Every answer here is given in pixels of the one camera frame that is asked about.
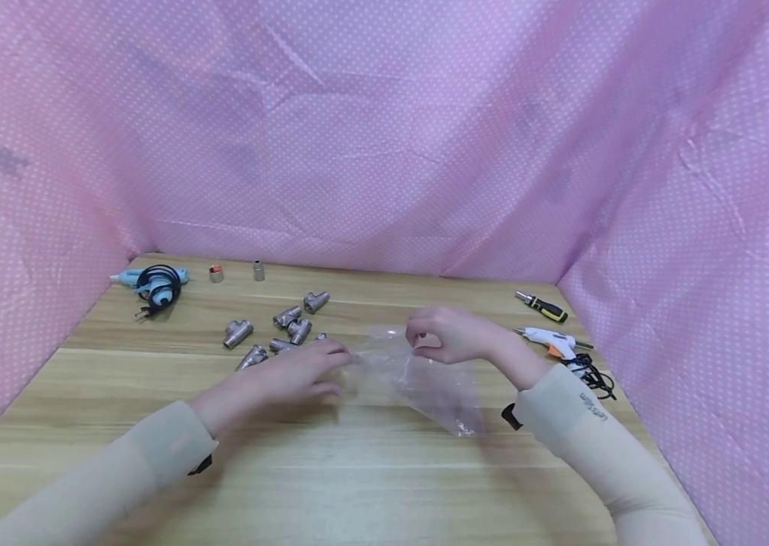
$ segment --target clear plastic bag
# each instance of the clear plastic bag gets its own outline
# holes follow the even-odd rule
[[[481,436],[484,431],[476,379],[471,364],[443,364],[414,356],[406,330],[391,326],[369,329],[369,339],[351,347],[366,380],[391,397],[426,415],[454,436]]]

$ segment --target screwdriver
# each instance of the screwdriver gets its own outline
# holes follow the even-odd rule
[[[530,306],[530,309],[535,309],[536,311],[541,312],[543,316],[550,318],[554,322],[567,322],[567,318],[569,318],[567,311],[558,308],[558,306],[553,303],[540,300],[538,297],[535,297],[535,295],[516,292],[515,297]]]

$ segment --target beige sleeve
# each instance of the beige sleeve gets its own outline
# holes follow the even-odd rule
[[[567,367],[519,392],[513,414],[590,484],[621,546],[707,544],[676,483]]]
[[[217,446],[187,404],[162,408],[10,512],[0,521],[0,546],[96,544]]]

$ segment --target pink polka dot fabric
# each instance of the pink polka dot fabric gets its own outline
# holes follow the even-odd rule
[[[0,0],[0,413],[151,249],[559,282],[769,544],[769,0]]]

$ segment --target blue glue gun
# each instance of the blue glue gun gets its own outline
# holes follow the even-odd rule
[[[141,287],[137,287],[136,285],[139,281],[139,276],[142,274],[142,271],[144,271],[144,269],[124,269],[123,271],[119,272],[118,275],[112,275],[109,278],[111,278],[113,281],[119,281],[122,284],[127,285],[128,287],[132,288],[133,292],[135,293],[151,293],[155,288],[166,287],[165,289],[155,292],[155,303],[159,306],[165,306],[167,303],[170,303],[170,301],[172,301],[172,289],[168,287],[171,285],[170,280],[168,280],[168,278],[166,278],[164,275],[151,275],[147,284],[144,284]],[[185,284],[189,281],[190,277],[187,274],[187,269],[175,268],[175,271],[177,272],[178,278],[182,284]]]

